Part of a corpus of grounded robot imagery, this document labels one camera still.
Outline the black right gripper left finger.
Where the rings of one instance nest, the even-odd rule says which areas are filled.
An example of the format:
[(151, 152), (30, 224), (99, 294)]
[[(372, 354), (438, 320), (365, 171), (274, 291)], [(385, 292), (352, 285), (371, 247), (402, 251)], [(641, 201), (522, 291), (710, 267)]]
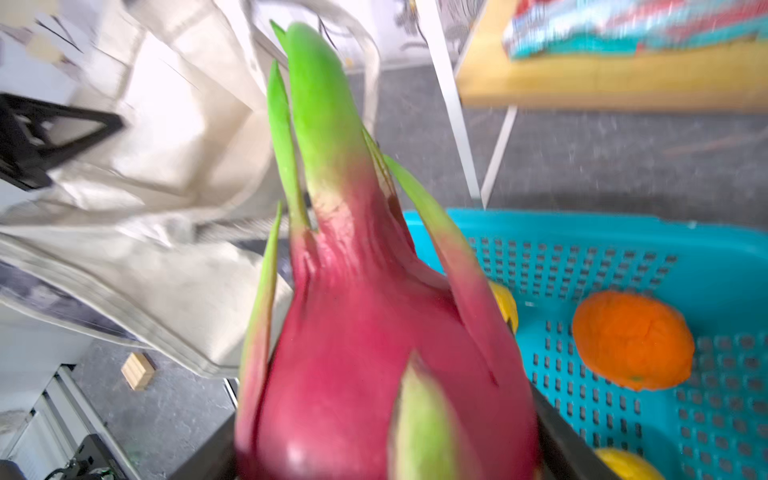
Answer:
[(235, 414), (232, 414), (174, 473), (170, 480), (235, 480)]

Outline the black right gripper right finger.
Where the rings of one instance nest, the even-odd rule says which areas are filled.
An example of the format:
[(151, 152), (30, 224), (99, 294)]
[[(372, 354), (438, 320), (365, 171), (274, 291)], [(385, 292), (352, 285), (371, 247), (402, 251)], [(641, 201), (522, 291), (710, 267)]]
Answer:
[(530, 384), (538, 420), (542, 479), (611, 479), (619, 477)]

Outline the small yellow lemon top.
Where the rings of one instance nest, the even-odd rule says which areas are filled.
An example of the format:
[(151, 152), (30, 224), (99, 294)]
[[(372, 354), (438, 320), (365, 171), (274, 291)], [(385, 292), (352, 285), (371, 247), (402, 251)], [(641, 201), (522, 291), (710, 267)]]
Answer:
[(510, 330), (516, 334), (519, 326), (519, 316), (516, 301), (511, 291), (504, 285), (490, 281), (489, 286), (492, 290), (502, 318), (509, 326)]

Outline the pink dragon fruit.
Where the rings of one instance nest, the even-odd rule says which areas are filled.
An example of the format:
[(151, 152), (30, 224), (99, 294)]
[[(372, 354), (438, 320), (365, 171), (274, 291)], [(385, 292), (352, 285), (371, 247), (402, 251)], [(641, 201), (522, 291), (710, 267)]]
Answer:
[(516, 339), (440, 204), (383, 155), (312, 27), (277, 28), (267, 106), (295, 291), (271, 334), (271, 235), (240, 367), (243, 479), (533, 479)]

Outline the cream canvas tote bag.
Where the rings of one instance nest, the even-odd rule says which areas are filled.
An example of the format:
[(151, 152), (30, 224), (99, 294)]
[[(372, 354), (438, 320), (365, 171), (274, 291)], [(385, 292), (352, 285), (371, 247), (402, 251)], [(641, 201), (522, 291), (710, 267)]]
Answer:
[(6, 1), (1, 79), (67, 89), (51, 185), (1, 211), (1, 305), (197, 375), (233, 377), (282, 189), (266, 79), (286, 58), (252, 1)]

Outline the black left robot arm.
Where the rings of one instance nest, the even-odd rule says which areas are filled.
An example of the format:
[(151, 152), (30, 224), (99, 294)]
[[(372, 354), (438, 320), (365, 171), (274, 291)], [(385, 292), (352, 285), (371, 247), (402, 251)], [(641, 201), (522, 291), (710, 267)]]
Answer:
[[(66, 143), (55, 143), (46, 126), (56, 119), (95, 122), (100, 127)], [(124, 128), (120, 115), (54, 104), (9, 93), (1, 95), (1, 179), (23, 190), (52, 185), (48, 172)]]

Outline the small wooden block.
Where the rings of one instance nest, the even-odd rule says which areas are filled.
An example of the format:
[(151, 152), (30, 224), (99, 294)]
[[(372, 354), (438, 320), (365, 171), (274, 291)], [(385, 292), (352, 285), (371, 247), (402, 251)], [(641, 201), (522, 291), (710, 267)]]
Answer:
[(143, 353), (131, 353), (121, 367), (121, 373), (134, 391), (143, 391), (155, 375), (156, 369)]

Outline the orange fruit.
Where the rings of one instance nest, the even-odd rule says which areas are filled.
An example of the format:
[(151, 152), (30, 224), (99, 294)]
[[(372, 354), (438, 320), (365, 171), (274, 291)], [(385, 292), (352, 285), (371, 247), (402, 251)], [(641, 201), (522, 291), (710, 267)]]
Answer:
[(692, 332), (678, 310), (659, 300), (597, 292), (576, 308), (572, 333), (581, 361), (621, 387), (665, 390), (692, 373)]

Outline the teal plastic basket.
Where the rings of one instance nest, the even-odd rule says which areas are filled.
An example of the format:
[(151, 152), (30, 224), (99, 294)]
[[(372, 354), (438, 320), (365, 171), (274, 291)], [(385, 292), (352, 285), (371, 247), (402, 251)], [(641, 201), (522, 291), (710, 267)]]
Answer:
[(767, 475), (767, 237), (600, 214), (454, 210), (517, 303), (542, 479)]

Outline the white wooden two-tier shelf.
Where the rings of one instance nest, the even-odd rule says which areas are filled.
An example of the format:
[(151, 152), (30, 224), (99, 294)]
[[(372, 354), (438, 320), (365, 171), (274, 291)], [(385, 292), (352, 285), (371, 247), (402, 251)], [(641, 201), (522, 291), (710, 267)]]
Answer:
[[(629, 112), (767, 110), (767, 45), (736, 42), (680, 53), (610, 58), (589, 55), (511, 62), (502, 33), (516, 4), (487, 1), (458, 61), (448, 53), (436, 1), (416, 4), (447, 109), (468, 192), (491, 197), (519, 109)], [(478, 177), (463, 109), (503, 107), (506, 114), (484, 177)]]

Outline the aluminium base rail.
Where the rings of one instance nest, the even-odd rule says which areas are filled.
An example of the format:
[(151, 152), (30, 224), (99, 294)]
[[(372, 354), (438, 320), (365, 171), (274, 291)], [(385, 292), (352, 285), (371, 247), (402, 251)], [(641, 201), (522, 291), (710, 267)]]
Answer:
[(72, 373), (71, 365), (57, 369), (19, 427), (1, 439), (1, 460), (26, 479), (62, 478), (55, 471), (65, 468), (102, 479), (139, 479)]

